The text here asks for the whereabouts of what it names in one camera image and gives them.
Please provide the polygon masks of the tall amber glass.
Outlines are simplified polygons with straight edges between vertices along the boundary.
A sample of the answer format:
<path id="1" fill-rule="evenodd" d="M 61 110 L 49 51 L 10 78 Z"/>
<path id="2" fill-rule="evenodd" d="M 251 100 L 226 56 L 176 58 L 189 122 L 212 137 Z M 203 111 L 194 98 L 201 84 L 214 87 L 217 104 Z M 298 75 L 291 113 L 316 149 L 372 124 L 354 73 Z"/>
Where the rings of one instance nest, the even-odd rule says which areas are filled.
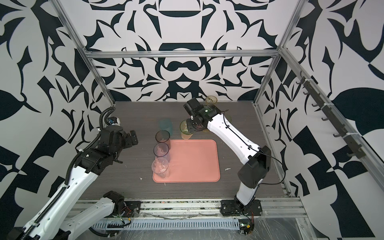
<path id="1" fill-rule="evenodd" d="M 216 103 L 218 102 L 218 99 L 217 99 L 217 97 L 215 97 L 215 96 L 207 96 L 207 97 L 205 98 L 205 102 L 206 102 L 207 104 L 209 104 L 209 105 L 214 105 L 214 104 L 216 104 Z"/>

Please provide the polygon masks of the green glass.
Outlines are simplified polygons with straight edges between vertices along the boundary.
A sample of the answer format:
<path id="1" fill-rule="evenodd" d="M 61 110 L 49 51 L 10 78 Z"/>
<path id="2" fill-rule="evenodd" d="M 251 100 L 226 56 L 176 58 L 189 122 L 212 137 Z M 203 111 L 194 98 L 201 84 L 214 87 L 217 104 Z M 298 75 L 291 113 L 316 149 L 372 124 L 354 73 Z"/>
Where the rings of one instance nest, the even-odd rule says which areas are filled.
<path id="1" fill-rule="evenodd" d="M 183 140 L 189 140 L 193 133 L 190 133 L 187 126 L 187 121 L 184 120 L 180 123 L 181 137 Z"/>

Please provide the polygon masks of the teal glass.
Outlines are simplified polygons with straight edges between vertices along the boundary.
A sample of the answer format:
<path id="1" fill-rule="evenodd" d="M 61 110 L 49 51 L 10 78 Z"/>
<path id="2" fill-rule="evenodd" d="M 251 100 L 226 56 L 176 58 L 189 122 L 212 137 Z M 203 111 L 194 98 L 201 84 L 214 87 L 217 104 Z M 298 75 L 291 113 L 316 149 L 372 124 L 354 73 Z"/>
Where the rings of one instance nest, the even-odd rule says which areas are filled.
<path id="1" fill-rule="evenodd" d="M 161 130 L 169 132 L 170 136 L 173 135 L 173 123 L 172 123 L 171 119 L 159 120 L 159 127 Z"/>

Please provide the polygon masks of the dark smoky glass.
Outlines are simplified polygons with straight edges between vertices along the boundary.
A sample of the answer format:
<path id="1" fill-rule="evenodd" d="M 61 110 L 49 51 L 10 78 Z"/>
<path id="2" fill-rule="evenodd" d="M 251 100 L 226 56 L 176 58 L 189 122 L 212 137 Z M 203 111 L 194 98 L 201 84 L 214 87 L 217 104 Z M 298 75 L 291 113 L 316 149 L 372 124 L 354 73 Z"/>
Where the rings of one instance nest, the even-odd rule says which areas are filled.
<path id="1" fill-rule="evenodd" d="M 156 133 L 155 139 L 158 144 L 167 144 L 171 148 L 171 135 L 167 130 L 160 130 Z"/>

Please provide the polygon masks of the pink tray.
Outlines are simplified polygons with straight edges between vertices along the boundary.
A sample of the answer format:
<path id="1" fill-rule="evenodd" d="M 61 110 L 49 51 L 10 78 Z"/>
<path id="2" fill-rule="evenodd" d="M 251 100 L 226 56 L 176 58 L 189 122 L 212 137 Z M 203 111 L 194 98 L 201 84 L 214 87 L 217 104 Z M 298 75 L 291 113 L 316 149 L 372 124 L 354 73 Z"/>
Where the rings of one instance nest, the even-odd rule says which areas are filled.
<path id="1" fill-rule="evenodd" d="M 213 183 L 220 179 L 217 143 L 214 140 L 171 140 L 170 175 L 156 183 Z"/>

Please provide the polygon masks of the blue glass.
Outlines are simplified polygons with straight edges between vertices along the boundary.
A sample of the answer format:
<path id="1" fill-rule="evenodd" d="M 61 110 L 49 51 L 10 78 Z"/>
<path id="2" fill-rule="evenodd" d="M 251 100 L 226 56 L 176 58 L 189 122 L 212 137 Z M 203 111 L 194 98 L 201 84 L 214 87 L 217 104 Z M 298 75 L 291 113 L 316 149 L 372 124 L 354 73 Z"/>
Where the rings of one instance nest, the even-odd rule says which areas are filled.
<path id="1" fill-rule="evenodd" d="M 157 143 L 153 149 L 153 152 L 157 158 L 164 158 L 170 162 L 170 147 L 166 143 Z"/>

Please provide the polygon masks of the clear glass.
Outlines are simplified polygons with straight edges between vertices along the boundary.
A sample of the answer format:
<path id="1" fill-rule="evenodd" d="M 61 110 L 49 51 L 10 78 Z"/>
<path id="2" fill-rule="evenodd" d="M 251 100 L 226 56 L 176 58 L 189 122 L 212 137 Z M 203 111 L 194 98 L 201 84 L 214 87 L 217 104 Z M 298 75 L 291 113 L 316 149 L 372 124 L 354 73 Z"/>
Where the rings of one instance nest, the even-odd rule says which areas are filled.
<path id="1" fill-rule="evenodd" d="M 169 161 L 165 158 L 155 158 L 152 163 L 152 171 L 155 177 L 168 178 L 170 175 Z"/>

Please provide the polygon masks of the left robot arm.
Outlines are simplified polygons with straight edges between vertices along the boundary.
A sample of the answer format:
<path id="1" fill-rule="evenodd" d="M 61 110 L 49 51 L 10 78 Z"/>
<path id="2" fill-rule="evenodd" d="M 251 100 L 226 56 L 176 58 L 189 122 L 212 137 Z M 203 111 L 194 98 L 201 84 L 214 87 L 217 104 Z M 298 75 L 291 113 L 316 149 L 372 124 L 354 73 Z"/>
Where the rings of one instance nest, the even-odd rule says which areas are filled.
<path id="1" fill-rule="evenodd" d="M 74 240 L 99 220 L 119 216 L 125 198 L 109 191 L 96 204 L 66 221 L 68 213 L 85 190 L 106 167 L 119 162 L 122 150 L 139 143 L 135 131 L 126 133 L 121 126 L 111 125 L 99 130 L 97 137 L 75 155 L 64 183 L 51 199 L 24 227 L 14 227 L 8 240 Z"/>

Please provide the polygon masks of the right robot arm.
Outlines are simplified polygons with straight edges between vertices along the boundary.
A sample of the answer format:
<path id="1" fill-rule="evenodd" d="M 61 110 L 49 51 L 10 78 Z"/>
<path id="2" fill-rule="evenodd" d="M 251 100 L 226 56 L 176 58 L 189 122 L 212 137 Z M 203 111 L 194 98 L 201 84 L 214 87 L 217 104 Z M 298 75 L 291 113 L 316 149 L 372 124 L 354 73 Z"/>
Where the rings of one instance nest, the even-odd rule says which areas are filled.
<path id="1" fill-rule="evenodd" d="M 267 146 L 260 147 L 253 143 L 227 119 L 227 110 L 220 110 L 216 105 L 202 105 L 196 98 L 184 104 L 189 118 L 186 119 L 189 134 L 209 130 L 219 137 L 239 158 L 243 164 L 238 171 L 241 181 L 239 190 L 233 200 L 222 200 L 220 212 L 223 216 L 242 215 L 248 217 L 261 211 L 255 198 L 261 185 L 273 186 L 284 182 L 285 177 L 277 183 L 265 183 L 271 169 L 272 156 Z"/>

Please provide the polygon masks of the small circuit board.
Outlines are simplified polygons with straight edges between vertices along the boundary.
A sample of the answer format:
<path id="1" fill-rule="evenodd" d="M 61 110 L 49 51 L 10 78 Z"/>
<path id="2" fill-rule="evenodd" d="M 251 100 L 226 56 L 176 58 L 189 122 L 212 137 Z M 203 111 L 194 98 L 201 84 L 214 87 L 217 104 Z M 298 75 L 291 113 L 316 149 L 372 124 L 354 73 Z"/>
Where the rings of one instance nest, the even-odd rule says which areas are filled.
<path id="1" fill-rule="evenodd" d="M 239 231 L 243 235 L 250 235 L 254 230 L 255 224 L 251 220 L 239 219 Z"/>

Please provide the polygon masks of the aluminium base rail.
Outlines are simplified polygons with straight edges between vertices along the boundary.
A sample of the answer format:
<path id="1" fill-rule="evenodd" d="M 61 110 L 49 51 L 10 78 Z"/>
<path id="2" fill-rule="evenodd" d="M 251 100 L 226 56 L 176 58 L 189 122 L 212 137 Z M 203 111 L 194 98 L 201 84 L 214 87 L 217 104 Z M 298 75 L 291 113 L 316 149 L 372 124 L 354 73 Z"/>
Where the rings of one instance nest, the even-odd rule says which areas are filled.
<path id="1" fill-rule="evenodd" d="M 235 217 L 231 199 L 126 199 L 124 218 L 197 219 Z M 238 217 L 305 218 L 307 212 L 299 198 L 259 198 Z"/>

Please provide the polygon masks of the black hook rail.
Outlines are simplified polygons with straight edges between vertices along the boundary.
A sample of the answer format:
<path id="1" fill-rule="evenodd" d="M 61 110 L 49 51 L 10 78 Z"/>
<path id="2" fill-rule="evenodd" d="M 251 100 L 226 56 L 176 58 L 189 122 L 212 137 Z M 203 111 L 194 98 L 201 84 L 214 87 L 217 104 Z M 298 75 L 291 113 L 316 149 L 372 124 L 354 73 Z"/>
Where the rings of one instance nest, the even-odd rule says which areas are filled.
<path id="1" fill-rule="evenodd" d="M 354 138 L 357 133 L 352 133 L 347 130 L 346 124 L 343 123 L 336 114 L 335 105 L 325 101 L 324 95 L 315 89 L 313 85 L 314 80 L 306 78 L 303 75 L 303 71 L 300 71 L 300 78 L 297 84 L 303 85 L 307 90 L 307 92 L 304 92 L 304 95 L 311 96 L 315 101 L 315 104 L 312 104 L 312 106 L 321 110 L 326 116 L 322 118 L 322 121 L 329 121 L 337 131 L 337 134 L 333 134 L 333 136 L 335 138 L 342 138 L 352 151 L 352 153 L 348 153 L 347 156 L 357 157 L 358 159 L 365 157 L 367 154 L 364 152 L 363 146 Z"/>

